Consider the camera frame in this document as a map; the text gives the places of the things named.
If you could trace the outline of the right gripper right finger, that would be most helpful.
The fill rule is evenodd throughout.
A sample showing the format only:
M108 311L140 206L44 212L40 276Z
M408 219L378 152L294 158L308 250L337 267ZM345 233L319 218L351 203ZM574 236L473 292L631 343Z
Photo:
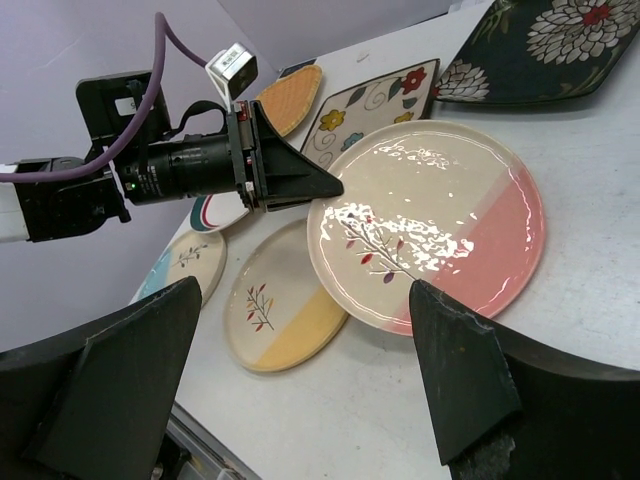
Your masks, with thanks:
M413 339L440 462L455 479L635 479L639 374L572 355L423 280Z

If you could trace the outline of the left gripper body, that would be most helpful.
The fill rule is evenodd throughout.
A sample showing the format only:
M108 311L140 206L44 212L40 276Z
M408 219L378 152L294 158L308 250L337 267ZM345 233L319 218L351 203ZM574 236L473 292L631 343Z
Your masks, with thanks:
M257 101L240 101L231 111L222 105L200 100L190 105L177 128L163 133L154 143L142 138L119 155L119 180L125 197L135 205L154 204L217 193L234 192L233 158L242 152L232 145L229 125L249 118ZM217 111L222 128L211 134L174 137L194 116Z

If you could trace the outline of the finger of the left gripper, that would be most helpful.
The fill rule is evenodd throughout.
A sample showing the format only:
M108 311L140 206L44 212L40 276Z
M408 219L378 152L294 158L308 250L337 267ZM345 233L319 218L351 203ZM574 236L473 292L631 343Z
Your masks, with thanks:
M249 208L278 211L344 193L341 180L309 160L279 135L259 101L250 101Z

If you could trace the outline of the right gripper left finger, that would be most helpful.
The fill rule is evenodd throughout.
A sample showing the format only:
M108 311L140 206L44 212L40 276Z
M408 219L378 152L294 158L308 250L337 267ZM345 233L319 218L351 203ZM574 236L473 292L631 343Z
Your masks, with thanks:
M150 478L200 309L187 277L2 352L2 478Z

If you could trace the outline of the cream floral square plate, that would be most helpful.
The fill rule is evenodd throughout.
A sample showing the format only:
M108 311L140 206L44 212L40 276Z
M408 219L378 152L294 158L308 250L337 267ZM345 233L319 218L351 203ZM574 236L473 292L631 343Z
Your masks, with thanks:
M326 169L370 133L427 118L439 66L438 59L427 60L328 97L311 124L301 153Z

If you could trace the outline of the yellow cream round plate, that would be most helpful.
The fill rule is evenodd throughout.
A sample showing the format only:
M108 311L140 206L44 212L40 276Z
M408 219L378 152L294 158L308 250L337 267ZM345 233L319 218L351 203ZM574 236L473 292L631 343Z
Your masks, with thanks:
M248 257L233 282L223 327L240 365L274 373L316 355L347 317L319 281L309 256L306 222L297 220Z

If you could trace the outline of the pink cream round plate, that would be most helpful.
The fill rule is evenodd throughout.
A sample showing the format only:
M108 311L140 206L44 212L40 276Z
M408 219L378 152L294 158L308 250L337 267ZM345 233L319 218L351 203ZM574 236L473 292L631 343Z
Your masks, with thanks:
M531 174L513 151L467 126L385 127L330 172L344 191L311 204L310 259L331 297L372 327L411 334L417 280L492 318L543 255L544 209Z

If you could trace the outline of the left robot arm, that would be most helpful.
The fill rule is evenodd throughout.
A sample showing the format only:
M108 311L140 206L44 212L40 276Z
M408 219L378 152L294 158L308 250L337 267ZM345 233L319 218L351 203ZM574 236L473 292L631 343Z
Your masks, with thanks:
M217 111L219 131L176 135L164 96L123 150L97 171L55 182L9 183L2 196L1 239L43 242L90 234L110 218L127 223L136 206L235 193L249 210L277 211L343 194L344 186L292 148L257 101L231 109L200 100L181 120Z

